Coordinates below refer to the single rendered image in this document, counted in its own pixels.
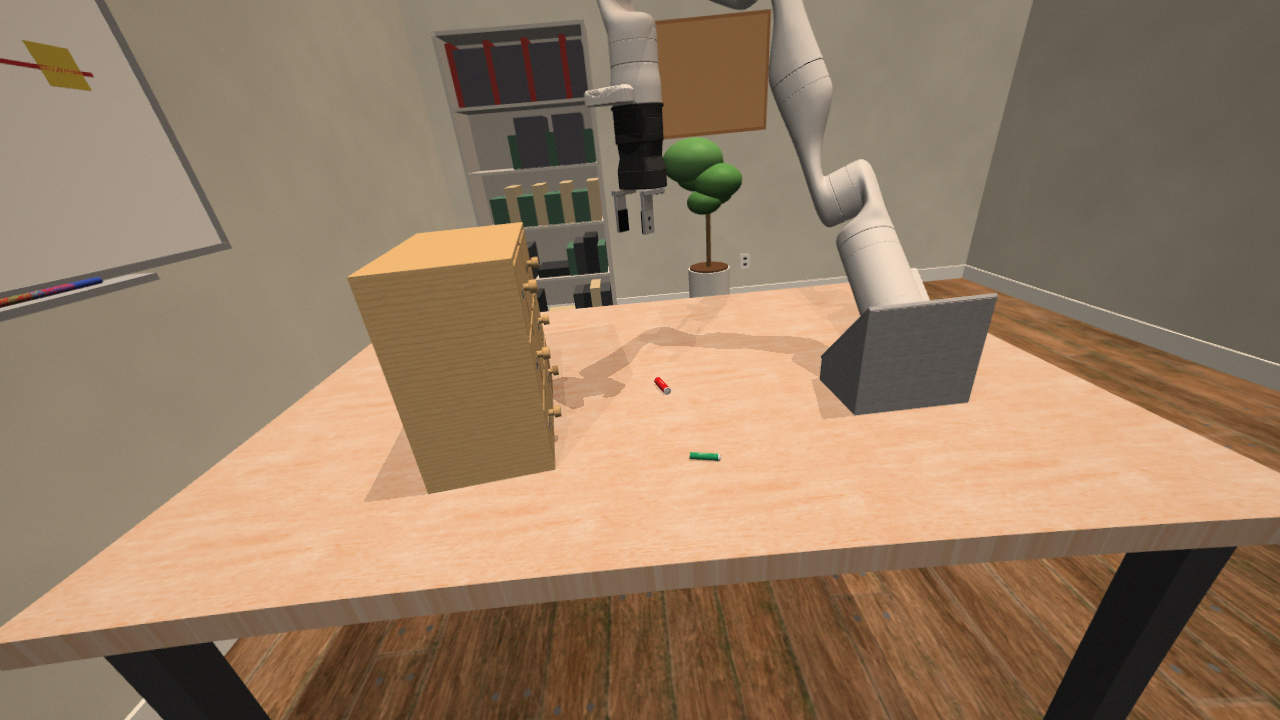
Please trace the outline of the brown wooden drawer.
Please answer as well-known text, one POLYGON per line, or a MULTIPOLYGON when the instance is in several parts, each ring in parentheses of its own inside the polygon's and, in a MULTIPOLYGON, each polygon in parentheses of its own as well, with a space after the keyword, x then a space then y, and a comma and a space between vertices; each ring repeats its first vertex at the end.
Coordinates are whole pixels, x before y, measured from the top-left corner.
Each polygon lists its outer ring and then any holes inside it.
POLYGON ((538 306, 538 295, 536 293, 532 293, 532 313, 534 313, 534 316, 535 316, 535 323, 536 323, 536 328, 538 328, 538 338, 539 338, 539 343, 540 343, 540 348, 541 348, 543 347, 543 327, 541 327, 541 323, 544 323, 544 325, 548 325, 548 324, 550 324, 550 322, 549 322, 548 314, 540 316, 540 311, 539 311, 539 306, 538 306))
POLYGON ((516 251, 515 263, 513 264, 515 264, 515 275, 516 275, 516 281, 517 281, 517 284, 518 284, 518 293, 520 293, 520 299, 521 299, 521 304, 522 304, 522 309, 524 309, 524 318, 525 318, 525 323, 526 323, 526 328, 527 328, 527 333, 529 333, 530 313, 531 313, 531 300, 530 300, 529 291, 530 291, 530 293, 538 293, 538 281, 534 279, 534 281, 529 281, 529 283, 527 283, 526 275, 525 275, 525 270, 524 270, 524 260, 522 260, 520 245, 518 245, 518 249, 516 251))
POLYGON ((534 315, 531 316, 530 347, 531 347, 531 352, 532 352, 532 361, 534 361, 535 372, 536 372, 536 375, 538 375, 538 386, 539 386, 540 395, 541 395, 541 401, 543 401, 543 360, 541 360, 541 357, 544 360, 545 359, 550 359, 550 350, 549 350, 549 347, 541 347, 541 350, 540 350, 540 345, 539 345, 539 340, 538 340, 538 331, 536 331, 534 315))
POLYGON ((525 237, 522 238, 522 234, 524 234, 524 231, 521 232, 521 236, 520 236, 520 247, 521 247, 521 252, 522 252, 522 258, 524 258, 524 266, 525 266, 525 272, 526 272, 526 277, 527 277, 527 282, 529 282, 529 281, 532 281, 531 266, 532 266, 532 269, 534 268, 539 268, 539 263, 538 263, 538 258, 531 258, 531 260, 529 259, 527 243, 526 243, 525 237))
MULTIPOLYGON (((556 416, 562 416, 562 415, 561 415, 561 405, 553 406, 553 409, 550 406, 550 395, 549 395, 549 389, 548 389, 548 386, 547 386, 545 370, 544 370, 544 398, 543 398, 543 409, 544 409, 544 414, 545 414, 545 419, 547 419, 547 429, 548 429, 548 434, 549 434, 549 439, 550 439, 550 448, 552 448, 552 454, 553 454, 553 457, 554 457, 554 424, 553 424, 553 415, 556 415, 556 416)), ((556 457, 554 457, 554 462, 556 462, 556 457)))
MULTIPOLYGON (((544 337, 544 347, 547 347, 545 337, 544 337)), ((544 360, 544 368, 545 368, 545 373, 547 373, 547 383, 548 383, 548 388, 549 388, 549 393, 550 393, 550 404, 552 404, 552 409, 553 409, 552 374, 553 375, 559 375, 558 365, 550 368, 549 359, 545 359, 544 360)))

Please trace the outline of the small wooden chest of drawers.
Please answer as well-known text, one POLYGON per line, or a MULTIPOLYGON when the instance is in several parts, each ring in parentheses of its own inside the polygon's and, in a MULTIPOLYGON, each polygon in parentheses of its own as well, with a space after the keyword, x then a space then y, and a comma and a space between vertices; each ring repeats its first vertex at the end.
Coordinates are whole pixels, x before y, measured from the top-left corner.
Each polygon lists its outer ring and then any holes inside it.
POLYGON ((417 233, 347 277, 428 495, 556 470, 513 266, 522 231, 417 233))

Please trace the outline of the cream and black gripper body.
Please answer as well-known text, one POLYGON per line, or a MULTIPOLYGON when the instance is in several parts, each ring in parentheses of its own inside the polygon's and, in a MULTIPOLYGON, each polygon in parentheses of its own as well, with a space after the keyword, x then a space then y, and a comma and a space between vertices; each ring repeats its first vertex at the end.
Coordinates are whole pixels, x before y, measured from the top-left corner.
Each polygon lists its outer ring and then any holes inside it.
POLYGON ((666 161, 662 156, 664 102, 658 64, 631 61, 612 67, 611 87, 588 90, 584 101, 585 108, 613 105, 620 190, 666 187, 666 161))

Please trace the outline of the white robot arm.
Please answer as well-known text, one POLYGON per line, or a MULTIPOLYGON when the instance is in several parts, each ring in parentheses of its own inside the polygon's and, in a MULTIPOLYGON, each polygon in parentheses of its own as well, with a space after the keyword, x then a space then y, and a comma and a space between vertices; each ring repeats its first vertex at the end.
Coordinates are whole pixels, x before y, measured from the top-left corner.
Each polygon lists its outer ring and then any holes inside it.
MULTIPOLYGON (((634 12, 631 0, 596 3, 608 36, 611 68, 631 61, 658 64, 653 17, 634 12)), ((771 3, 771 91, 820 222, 833 227, 855 217, 840 231, 836 245, 860 316, 868 307, 931 300, 919 272, 908 264, 870 164, 860 159, 829 176, 822 174, 832 82, 803 0, 771 3)))

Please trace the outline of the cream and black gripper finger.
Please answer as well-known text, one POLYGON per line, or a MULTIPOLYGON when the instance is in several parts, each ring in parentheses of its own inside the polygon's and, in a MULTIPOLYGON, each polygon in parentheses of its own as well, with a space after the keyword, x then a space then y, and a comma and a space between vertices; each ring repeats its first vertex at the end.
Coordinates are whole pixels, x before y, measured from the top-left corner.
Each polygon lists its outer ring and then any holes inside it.
POLYGON ((654 231, 653 199, 652 199, 652 195, 654 195, 654 193, 657 193, 657 195, 658 193, 666 193, 666 187, 657 188, 657 190, 641 190, 640 191, 643 234, 650 234, 650 233, 655 232, 654 231))
POLYGON ((611 191, 614 196, 614 215, 617 232, 628 231, 628 209, 626 208, 626 193, 636 193, 636 190, 614 190, 611 191))

